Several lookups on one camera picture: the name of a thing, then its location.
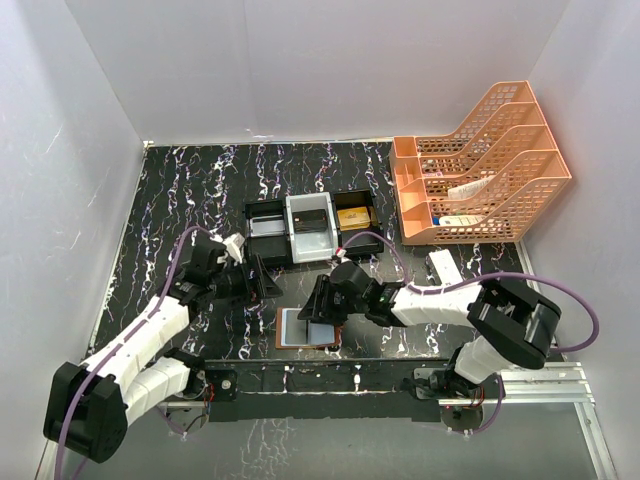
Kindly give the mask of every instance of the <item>black marble table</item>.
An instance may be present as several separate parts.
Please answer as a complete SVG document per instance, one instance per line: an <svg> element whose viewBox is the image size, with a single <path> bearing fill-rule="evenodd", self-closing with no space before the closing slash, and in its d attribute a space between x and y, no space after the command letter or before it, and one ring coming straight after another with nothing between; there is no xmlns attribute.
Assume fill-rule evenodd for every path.
<svg viewBox="0 0 640 480"><path fill-rule="evenodd" d="M225 237L244 234L245 201L312 192L369 188L376 195L386 237L393 241L416 283L428 284L429 252L442 247L400 243L392 178L391 143L325 143L158 147L148 150L93 350L104 347L146 306L165 277L178 236L201 225ZM450 245L464 278L499 270L522 271L514 244ZM189 248L183 252L187 259ZM363 261L378 280L399 278L390 253ZM380 328L363 317L350 319L341 347L276 350L278 307L301 307L326 262L272 270L284 296L243 310L207 311L172 346L208 360L339 360L345 358L446 359L474 331L428 324Z"/></svg>

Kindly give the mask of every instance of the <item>floor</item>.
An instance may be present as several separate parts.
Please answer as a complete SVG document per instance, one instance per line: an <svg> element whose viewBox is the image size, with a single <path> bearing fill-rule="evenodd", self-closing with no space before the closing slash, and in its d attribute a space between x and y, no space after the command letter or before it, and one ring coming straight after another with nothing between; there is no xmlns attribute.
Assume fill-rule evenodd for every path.
<svg viewBox="0 0 640 480"><path fill-rule="evenodd" d="M404 247L389 174L389 143L158 147L147 152L107 307L90 350L114 338L146 306L166 274L175 239L199 224L222 236L244 231L243 203L318 191L370 188L385 235L399 246L418 284L428 284L427 254ZM521 271L515 245L450 246L464 278ZM379 280L398 277L388 252L364 262ZM448 358L471 329L426 325L379 328L350 320L340 349L276 350L277 307L303 305L327 265L273 270L281 298L235 312L205 312L171 342L209 360ZM78 460L70 455L70 468ZM464 440L439 425L407 419L245 420L206 425L186 442L155 415L82 478L595 478L572 405L506 405L487 431Z"/></svg>

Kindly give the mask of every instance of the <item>white wall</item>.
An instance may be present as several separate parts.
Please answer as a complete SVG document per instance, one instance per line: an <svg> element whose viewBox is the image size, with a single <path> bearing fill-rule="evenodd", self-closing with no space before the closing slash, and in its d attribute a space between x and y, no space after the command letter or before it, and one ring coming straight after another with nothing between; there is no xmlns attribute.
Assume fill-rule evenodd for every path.
<svg viewBox="0 0 640 480"><path fill-rule="evenodd" d="M567 1L67 4L140 137L180 144L453 130L527 78Z"/></svg>
<svg viewBox="0 0 640 480"><path fill-rule="evenodd" d="M639 73L640 4L573 0L530 79L575 180L526 239L536 272L580 291L602 319L598 342L576 357L629 479L640 471ZM561 342L586 338L585 314L563 307Z"/></svg>
<svg viewBox="0 0 640 480"><path fill-rule="evenodd" d="M0 476L31 479L51 378L86 350L142 145L64 0L0 11Z"/></svg>

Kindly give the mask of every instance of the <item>white bottle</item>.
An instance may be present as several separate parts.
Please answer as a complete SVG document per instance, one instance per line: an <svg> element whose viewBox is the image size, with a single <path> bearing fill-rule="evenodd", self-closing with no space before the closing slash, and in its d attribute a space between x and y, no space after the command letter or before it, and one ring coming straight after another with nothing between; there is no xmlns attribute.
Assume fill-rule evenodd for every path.
<svg viewBox="0 0 640 480"><path fill-rule="evenodd" d="M438 219L437 225L446 227L460 227L480 223L483 219L484 216L482 215L448 215L446 217L440 217Z"/></svg>
<svg viewBox="0 0 640 480"><path fill-rule="evenodd" d="M480 180L475 180L473 182L467 183L465 185L460 185L459 187L453 187L447 190L447 195L449 196L449 200L465 200L467 198L473 197L476 193L482 190L482 187L487 185L495 175L490 175L485 178L481 178Z"/></svg>

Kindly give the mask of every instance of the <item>marble pattern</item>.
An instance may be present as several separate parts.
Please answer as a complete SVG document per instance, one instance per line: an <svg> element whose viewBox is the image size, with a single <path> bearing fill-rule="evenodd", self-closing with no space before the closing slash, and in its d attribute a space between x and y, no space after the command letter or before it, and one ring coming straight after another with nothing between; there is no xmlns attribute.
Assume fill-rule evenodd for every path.
<svg viewBox="0 0 640 480"><path fill-rule="evenodd" d="M389 172L390 143L324 143L158 147L148 150L107 301L91 351L102 348L146 306L167 273L177 237L190 225L220 235L244 233L245 201L285 195L369 188L376 194L386 237L398 246L418 284L429 284L425 259L443 247L411 247L400 232ZM451 245L464 278L498 270L522 271L515 245ZM189 249L183 252L188 258ZM393 281L398 265L385 251L363 261L378 280ZM171 346L206 359L448 358L470 328L428 324L380 328L354 316L335 351L276 350L278 307L300 307L326 262L272 270L285 295L236 311L205 311Z"/></svg>

